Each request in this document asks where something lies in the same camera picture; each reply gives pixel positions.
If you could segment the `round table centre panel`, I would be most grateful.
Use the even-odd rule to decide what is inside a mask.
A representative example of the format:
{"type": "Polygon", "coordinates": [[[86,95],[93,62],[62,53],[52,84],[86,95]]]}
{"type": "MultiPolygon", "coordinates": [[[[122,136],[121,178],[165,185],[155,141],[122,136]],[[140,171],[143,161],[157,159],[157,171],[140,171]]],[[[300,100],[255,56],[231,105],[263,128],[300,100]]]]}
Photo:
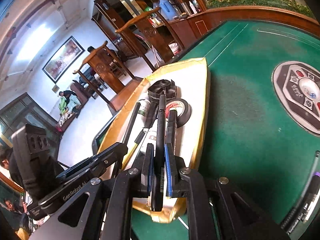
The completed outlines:
{"type": "Polygon", "coordinates": [[[291,118],[319,137],[319,70],[299,61],[286,61],[272,73],[274,91],[291,118]]]}

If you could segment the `blue thermos jug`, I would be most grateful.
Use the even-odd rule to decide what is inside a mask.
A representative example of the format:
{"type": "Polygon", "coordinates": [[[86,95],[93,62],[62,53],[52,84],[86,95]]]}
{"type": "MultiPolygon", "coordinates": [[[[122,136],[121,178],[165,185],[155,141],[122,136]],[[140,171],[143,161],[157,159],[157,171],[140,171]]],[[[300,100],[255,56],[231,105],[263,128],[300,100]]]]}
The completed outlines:
{"type": "Polygon", "coordinates": [[[159,7],[161,9],[161,14],[167,21],[172,21],[178,18],[179,14],[175,9],[172,0],[159,0],[159,7]]]}

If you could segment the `black marker pen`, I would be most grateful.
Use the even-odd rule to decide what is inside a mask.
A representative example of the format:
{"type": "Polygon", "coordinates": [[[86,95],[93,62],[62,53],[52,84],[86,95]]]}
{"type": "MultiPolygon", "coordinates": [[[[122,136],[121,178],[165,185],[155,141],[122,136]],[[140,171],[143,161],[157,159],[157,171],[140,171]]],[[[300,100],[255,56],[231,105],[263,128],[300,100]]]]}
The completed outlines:
{"type": "MultiPolygon", "coordinates": [[[[126,131],[125,131],[125,134],[124,134],[124,138],[122,140],[122,143],[125,146],[127,146],[127,143],[129,142],[129,138],[130,138],[130,135],[131,135],[131,132],[132,132],[132,129],[133,129],[133,126],[134,126],[134,123],[135,123],[139,108],[140,108],[140,102],[137,102],[135,104],[134,109],[133,109],[131,118],[129,120],[129,124],[128,124],[127,128],[126,128],[126,131]]],[[[123,157],[117,158],[117,161],[114,164],[114,168],[113,168],[113,171],[112,171],[111,178],[116,178],[116,176],[119,174],[119,172],[120,172],[120,170],[122,168],[122,163],[123,163],[123,157]]]]}

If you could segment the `grey marker white cap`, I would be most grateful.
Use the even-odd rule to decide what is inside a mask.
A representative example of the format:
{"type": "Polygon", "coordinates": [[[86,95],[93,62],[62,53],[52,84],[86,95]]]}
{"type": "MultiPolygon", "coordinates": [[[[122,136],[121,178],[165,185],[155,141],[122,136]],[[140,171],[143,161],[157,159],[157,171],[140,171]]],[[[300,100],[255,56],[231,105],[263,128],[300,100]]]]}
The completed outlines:
{"type": "Polygon", "coordinates": [[[135,144],[139,145],[145,138],[149,129],[152,127],[153,122],[155,120],[155,115],[157,113],[157,107],[158,107],[158,103],[151,101],[151,106],[150,106],[145,123],[143,123],[140,120],[140,118],[136,117],[135,126],[138,128],[139,133],[137,134],[134,140],[135,144]]]}

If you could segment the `black tape roll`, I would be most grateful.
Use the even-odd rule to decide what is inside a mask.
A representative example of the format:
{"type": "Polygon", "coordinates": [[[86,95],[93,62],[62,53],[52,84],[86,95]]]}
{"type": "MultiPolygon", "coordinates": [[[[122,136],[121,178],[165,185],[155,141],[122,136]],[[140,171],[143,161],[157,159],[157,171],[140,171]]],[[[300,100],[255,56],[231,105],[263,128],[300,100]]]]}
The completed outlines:
{"type": "Polygon", "coordinates": [[[165,107],[165,117],[167,121],[169,120],[169,112],[173,109],[177,111],[177,127],[180,128],[189,121],[191,117],[191,107],[189,103],[182,98],[169,100],[165,107]]]}

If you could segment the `framed wall painting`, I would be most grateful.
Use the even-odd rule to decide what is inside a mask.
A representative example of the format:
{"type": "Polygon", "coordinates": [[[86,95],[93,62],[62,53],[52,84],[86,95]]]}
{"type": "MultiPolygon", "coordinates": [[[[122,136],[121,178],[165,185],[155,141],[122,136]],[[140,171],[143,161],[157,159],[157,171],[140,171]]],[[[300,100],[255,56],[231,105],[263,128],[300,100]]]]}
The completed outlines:
{"type": "Polygon", "coordinates": [[[71,36],[49,59],[42,68],[42,71],[56,84],[65,71],[84,51],[80,43],[71,36]]]}

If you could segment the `yellow white tray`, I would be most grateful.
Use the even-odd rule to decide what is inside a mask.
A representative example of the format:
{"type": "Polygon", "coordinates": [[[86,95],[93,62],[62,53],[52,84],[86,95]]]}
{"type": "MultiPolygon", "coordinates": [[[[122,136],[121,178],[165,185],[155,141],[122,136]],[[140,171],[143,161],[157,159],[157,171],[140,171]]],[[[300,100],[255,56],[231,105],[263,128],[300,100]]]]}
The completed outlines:
{"type": "Polygon", "coordinates": [[[139,170],[132,206],[154,222],[170,223],[186,210],[179,170],[199,166],[208,90],[205,58],[164,65],[141,81],[102,140],[101,151],[126,146],[120,170],[139,170]]]}

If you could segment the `black marker yellow cap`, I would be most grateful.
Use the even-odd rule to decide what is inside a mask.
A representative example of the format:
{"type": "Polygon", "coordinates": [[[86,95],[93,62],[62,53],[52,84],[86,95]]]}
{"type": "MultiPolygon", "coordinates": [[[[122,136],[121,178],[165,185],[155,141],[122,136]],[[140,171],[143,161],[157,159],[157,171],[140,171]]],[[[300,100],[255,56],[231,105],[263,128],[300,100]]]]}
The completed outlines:
{"type": "Polygon", "coordinates": [[[175,147],[177,130],[177,111],[175,109],[169,111],[168,124],[167,124],[167,137],[166,143],[175,147]]]}

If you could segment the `wooden chair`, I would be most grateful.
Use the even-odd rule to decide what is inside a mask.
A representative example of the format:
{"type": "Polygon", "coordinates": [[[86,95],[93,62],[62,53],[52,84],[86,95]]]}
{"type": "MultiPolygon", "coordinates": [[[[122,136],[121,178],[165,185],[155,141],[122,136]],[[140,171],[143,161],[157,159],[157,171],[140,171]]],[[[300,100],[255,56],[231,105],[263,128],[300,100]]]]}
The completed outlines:
{"type": "Polygon", "coordinates": [[[81,71],[84,65],[88,64],[95,73],[110,87],[116,94],[119,94],[126,87],[119,78],[112,72],[112,68],[115,66],[120,66],[133,81],[138,82],[138,77],[134,76],[132,72],[123,64],[121,59],[107,46],[107,41],[105,41],[101,46],[96,49],[91,49],[89,55],[82,61],[80,67],[73,72],[73,74],[79,74],[97,94],[108,103],[113,109],[112,103],[103,96],[97,88],[93,86],[91,81],[85,77],[84,73],[81,71]]]}
{"type": "Polygon", "coordinates": [[[141,51],[140,48],[142,46],[133,39],[135,34],[130,31],[130,26],[135,25],[138,28],[138,30],[144,35],[146,40],[157,50],[163,61],[167,63],[172,58],[174,58],[175,55],[170,49],[169,45],[165,42],[164,38],[159,34],[157,29],[148,20],[148,17],[150,17],[152,14],[156,14],[162,20],[164,25],[168,28],[175,42],[178,44],[180,50],[185,49],[179,36],[176,34],[169,22],[161,15],[159,10],[160,7],[156,7],[151,11],[143,12],[137,17],[134,17],[128,22],[126,22],[121,28],[116,29],[115,31],[116,33],[120,34],[123,38],[128,40],[129,44],[133,46],[134,50],[144,59],[144,61],[147,63],[147,65],[153,72],[156,70],[156,68],[146,57],[146,55],[141,51]]]}

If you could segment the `long black pen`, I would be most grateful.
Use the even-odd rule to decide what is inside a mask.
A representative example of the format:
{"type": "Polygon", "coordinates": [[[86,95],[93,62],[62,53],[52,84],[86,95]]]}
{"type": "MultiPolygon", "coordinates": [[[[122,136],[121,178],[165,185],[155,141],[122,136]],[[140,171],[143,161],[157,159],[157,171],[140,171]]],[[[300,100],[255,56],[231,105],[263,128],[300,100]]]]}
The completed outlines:
{"type": "Polygon", "coordinates": [[[151,210],[161,212],[163,208],[163,174],[164,174],[164,142],[165,142],[165,95],[159,98],[157,118],[156,151],[153,161],[153,181],[151,192],[151,210]]]}

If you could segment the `white plastic bottle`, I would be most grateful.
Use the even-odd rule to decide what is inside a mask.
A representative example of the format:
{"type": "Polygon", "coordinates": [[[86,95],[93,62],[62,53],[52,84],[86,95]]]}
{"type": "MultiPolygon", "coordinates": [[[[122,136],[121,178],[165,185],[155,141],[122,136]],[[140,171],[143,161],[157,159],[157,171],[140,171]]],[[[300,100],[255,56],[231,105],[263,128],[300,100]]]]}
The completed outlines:
{"type": "Polygon", "coordinates": [[[156,127],[152,127],[152,128],[149,129],[149,131],[147,132],[145,138],[143,139],[143,142],[142,142],[142,145],[141,145],[141,148],[140,148],[140,152],[145,154],[148,144],[152,144],[153,145],[153,149],[156,150],[156,140],[157,140],[157,128],[156,127]]]}

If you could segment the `purple capped black pen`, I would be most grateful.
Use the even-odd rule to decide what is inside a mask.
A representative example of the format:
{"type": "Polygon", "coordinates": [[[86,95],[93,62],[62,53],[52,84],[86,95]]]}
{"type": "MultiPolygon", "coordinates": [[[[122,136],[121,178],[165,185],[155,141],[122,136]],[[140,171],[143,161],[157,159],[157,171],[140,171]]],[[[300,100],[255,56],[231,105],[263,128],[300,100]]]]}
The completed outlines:
{"type": "Polygon", "coordinates": [[[318,161],[319,150],[315,152],[315,160],[300,197],[280,224],[280,227],[284,229],[287,234],[290,234],[299,221],[306,216],[308,208],[316,199],[316,194],[319,191],[319,172],[316,171],[318,161]]]}

